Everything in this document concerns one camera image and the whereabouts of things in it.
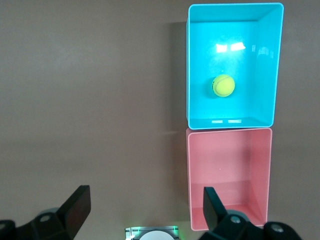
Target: blue plastic container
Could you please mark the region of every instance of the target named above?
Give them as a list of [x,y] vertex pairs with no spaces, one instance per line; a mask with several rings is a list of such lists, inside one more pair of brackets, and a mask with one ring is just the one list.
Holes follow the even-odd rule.
[[[281,3],[194,4],[188,12],[187,119],[190,129],[265,128],[275,116],[284,7]],[[221,74],[234,92],[212,90]]]

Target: gray table surface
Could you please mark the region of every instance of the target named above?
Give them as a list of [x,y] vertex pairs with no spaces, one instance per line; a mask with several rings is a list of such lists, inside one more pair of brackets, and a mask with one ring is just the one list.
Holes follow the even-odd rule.
[[[192,3],[0,2],[0,219],[22,225],[89,184],[77,240],[171,224],[182,240],[202,234],[190,228],[187,188]],[[268,218],[316,240],[320,2],[283,4]]]

